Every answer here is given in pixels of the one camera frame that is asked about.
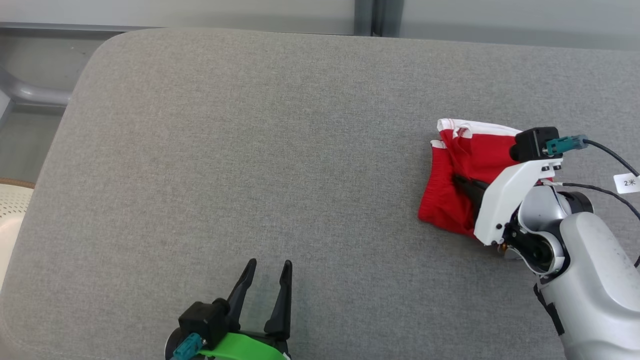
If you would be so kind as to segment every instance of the label with text 2*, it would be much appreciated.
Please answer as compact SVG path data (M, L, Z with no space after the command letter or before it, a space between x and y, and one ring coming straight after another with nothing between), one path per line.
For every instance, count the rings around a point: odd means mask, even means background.
M618 193L640 192L640 179L633 174L614 175L613 181L616 182Z

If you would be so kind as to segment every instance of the gray fabric surface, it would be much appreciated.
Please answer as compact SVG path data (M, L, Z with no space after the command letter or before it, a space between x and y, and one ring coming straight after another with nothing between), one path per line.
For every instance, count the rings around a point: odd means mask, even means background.
M534 277L423 224L442 117L587 133L637 154L640 54L154 29L90 60L45 161L0 299L39 359L160 359L195 300L251 257L244 329L294 265L295 359L561 359ZM606 154L560 180L613 187ZM631 256L637 220L589 193ZM637 195L628 196L640 205Z

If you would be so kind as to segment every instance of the folded red garment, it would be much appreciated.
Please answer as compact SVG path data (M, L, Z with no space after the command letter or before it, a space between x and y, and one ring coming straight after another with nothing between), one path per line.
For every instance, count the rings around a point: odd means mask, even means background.
M438 120L441 140L431 142L431 176L418 217L452 233L474 236L471 200L453 183L454 174L490 184L515 165L509 149L519 130L484 122Z

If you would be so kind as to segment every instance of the robotic arm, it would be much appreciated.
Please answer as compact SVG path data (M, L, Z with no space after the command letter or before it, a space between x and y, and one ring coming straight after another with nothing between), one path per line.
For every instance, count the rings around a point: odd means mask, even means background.
M524 131L511 150L520 164L491 185L456 179L480 203L474 234L538 276L568 360L640 359L640 274L589 199L547 180L561 169L562 154L547 151L558 138L554 127Z

